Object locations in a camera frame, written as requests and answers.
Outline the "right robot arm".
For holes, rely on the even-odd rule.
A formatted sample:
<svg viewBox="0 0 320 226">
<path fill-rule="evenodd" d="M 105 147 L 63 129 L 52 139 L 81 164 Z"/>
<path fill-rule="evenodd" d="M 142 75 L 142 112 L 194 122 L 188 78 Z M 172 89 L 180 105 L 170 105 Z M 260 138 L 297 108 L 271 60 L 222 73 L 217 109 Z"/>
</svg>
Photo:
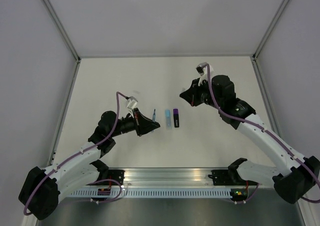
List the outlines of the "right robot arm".
<svg viewBox="0 0 320 226">
<path fill-rule="evenodd" d="M 228 167 L 231 183 L 253 181 L 273 187 L 291 204 L 319 185 L 320 161 L 315 156 L 304 156 L 268 130 L 255 109 L 236 96 L 228 76 L 217 75 L 211 81 L 194 79 L 179 96 L 193 107 L 206 104 L 216 108 L 226 124 L 249 138 L 274 163 L 270 167 L 239 158 Z"/>
</svg>

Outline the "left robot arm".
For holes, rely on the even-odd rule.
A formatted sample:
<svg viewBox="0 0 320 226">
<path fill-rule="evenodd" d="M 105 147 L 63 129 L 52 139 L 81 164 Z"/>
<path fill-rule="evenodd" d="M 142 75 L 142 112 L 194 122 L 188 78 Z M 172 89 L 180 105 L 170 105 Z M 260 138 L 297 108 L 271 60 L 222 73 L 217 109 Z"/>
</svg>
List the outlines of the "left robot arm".
<svg viewBox="0 0 320 226">
<path fill-rule="evenodd" d="M 160 124 L 134 108 L 126 117 L 114 111 L 102 114 L 94 133 L 73 155 L 45 168 L 32 168 L 24 181 L 18 199 L 26 216 L 47 218 L 69 194 L 85 185 L 103 185 L 108 181 L 108 166 L 101 161 L 115 146 L 114 138 L 129 132 L 146 135 L 160 128 Z"/>
</svg>

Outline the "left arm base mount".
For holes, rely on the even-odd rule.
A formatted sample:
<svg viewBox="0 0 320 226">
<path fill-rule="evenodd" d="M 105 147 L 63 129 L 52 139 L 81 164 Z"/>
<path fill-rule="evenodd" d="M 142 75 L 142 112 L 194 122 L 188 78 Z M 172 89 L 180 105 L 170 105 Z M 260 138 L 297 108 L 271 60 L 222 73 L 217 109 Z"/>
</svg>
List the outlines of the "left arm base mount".
<svg viewBox="0 0 320 226">
<path fill-rule="evenodd" d="M 122 169 L 110 169 L 101 160 L 96 160 L 91 163 L 98 172 L 98 178 L 90 185 L 107 185 L 109 187 L 113 185 L 123 185 L 125 178 L 125 171 Z"/>
</svg>

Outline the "light blue pen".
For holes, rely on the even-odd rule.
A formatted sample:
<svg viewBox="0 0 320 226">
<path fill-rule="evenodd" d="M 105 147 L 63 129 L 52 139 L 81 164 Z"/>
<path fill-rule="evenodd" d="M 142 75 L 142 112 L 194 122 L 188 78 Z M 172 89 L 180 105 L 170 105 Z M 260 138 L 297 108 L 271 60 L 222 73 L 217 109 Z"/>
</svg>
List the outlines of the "light blue pen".
<svg viewBox="0 0 320 226">
<path fill-rule="evenodd" d="M 172 129 L 172 118 L 171 118 L 171 111 L 169 109 L 165 109 L 165 124 L 168 130 Z"/>
</svg>

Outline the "black purple highlighter pen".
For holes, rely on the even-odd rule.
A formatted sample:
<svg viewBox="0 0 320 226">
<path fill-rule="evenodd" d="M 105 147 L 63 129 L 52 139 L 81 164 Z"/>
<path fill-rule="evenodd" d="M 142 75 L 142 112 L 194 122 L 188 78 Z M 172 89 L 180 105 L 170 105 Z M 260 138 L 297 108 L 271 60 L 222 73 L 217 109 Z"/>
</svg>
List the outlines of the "black purple highlighter pen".
<svg viewBox="0 0 320 226">
<path fill-rule="evenodd" d="M 173 108 L 173 122 L 174 127 L 179 128 L 180 127 L 180 118 L 179 118 L 179 110 L 178 108 Z"/>
</svg>

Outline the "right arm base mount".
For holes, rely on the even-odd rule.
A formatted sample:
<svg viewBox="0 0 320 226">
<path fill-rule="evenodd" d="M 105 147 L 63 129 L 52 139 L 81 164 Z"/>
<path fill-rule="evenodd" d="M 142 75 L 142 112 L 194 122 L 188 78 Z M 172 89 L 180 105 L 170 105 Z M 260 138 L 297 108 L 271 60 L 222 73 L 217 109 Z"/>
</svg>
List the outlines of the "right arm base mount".
<svg viewBox="0 0 320 226">
<path fill-rule="evenodd" d="M 246 161 L 246 158 L 239 158 L 227 169 L 213 169 L 207 176 L 212 180 L 214 186 L 246 186 L 247 182 L 237 172 L 238 167 Z"/>
</svg>

